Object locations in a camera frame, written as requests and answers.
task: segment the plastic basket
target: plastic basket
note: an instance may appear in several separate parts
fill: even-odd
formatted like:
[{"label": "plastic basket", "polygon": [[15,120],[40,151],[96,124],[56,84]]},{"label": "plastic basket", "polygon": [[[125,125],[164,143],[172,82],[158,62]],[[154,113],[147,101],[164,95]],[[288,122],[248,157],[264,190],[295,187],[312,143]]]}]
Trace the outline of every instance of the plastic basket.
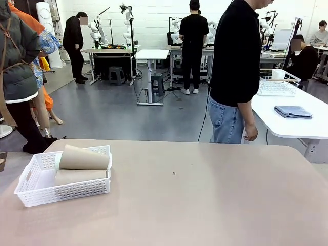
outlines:
[{"label": "plastic basket", "polygon": [[110,169],[112,167],[110,146],[85,149],[110,157],[106,178],[54,186],[56,175],[55,155],[62,153],[62,151],[36,154],[23,170],[14,193],[26,207],[32,207],[110,192]]},{"label": "plastic basket", "polygon": [[295,96],[301,80],[282,69],[260,69],[260,96]]}]

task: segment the black shirt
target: black shirt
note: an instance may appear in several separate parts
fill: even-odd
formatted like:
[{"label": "black shirt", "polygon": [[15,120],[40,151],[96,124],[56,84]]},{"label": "black shirt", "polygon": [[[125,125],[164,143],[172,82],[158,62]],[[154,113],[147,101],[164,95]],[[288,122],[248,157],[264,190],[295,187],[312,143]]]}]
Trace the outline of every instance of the black shirt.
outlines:
[{"label": "black shirt", "polygon": [[237,107],[257,93],[261,38],[258,14],[245,0],[234,0],[219,22],[214,44],[211,97]]},{"label": "black shirt", "polygon": [[183,49],[203,49],[204,36],[209,33],[206,18],[191,14],[181,21],[179,34],[183,35]]},{"label": "black shirt", "polygon": [[63,46],[66,50],[75,50],[75,45],[79,45],[79,48],[82,49],[83,37],[80,20],[73,16],[66,21]]},{"label": "black shirt", "polygon": [[318,52],[315,48],[306,46],[299,55],[293,53],[291,59],[293,65],[286,69],[288,73],[300,78],[301,81],[312,78],[319,62]]}]

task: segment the cardboard tube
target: cardboard tube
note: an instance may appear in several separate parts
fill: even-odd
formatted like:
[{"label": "cardboard tube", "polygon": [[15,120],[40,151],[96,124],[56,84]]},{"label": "cardboard tube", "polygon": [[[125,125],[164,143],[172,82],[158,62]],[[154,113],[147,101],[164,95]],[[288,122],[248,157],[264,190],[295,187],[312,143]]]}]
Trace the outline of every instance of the cardboard tube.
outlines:
[{"label": "cardboard tube", "polygon": [[109,156],[65,145],[60,159],[60,169],[71,170],[107,170]]},{"label": "cardboard tube", "polygon": [[106,178],[106,173],[106,170],[59,170],[56,173],[55,186]]}]

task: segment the dark hair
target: dark hair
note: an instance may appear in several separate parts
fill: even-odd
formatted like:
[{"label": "dark hair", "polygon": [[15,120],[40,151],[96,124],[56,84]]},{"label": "dark hair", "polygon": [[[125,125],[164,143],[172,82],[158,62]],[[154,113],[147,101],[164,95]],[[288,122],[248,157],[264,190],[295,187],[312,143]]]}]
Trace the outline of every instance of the dark hair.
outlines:
[{"label": "dark hair", "polygon": [[319,27],[324,27],[325,25],[327,25],[327,22],[322,20],[319,22]]},{"label": "dark hair", "polygon": [[293,37],[292,40],[301,40],[305,43],[304,37],[301,34],[296,35],[295,37]]},{"label": "dark hair", "polygon": [[189,7],[192,11],[197,11],[200,9],[199,0],[190,0]]},{"label": "dark hair", "polygon": [[77,18],[80,18],[80,17],[88,17],[87,14],[85,14],[84,12],[79,12],[77,15],[76,15]]}]

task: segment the blue jeans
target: blue jeans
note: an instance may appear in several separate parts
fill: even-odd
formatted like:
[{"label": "blue jeans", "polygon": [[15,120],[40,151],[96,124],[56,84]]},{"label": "blue jeans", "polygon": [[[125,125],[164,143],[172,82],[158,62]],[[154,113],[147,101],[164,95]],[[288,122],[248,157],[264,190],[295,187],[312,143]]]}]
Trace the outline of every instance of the blue jeans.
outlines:
[{"label": "blue jeans", "polygon": [[210,142],[220,144],[240,144],[244,122],[240,110],[219,104],[211,97],[208,112],[213,125],[213,136]]}]

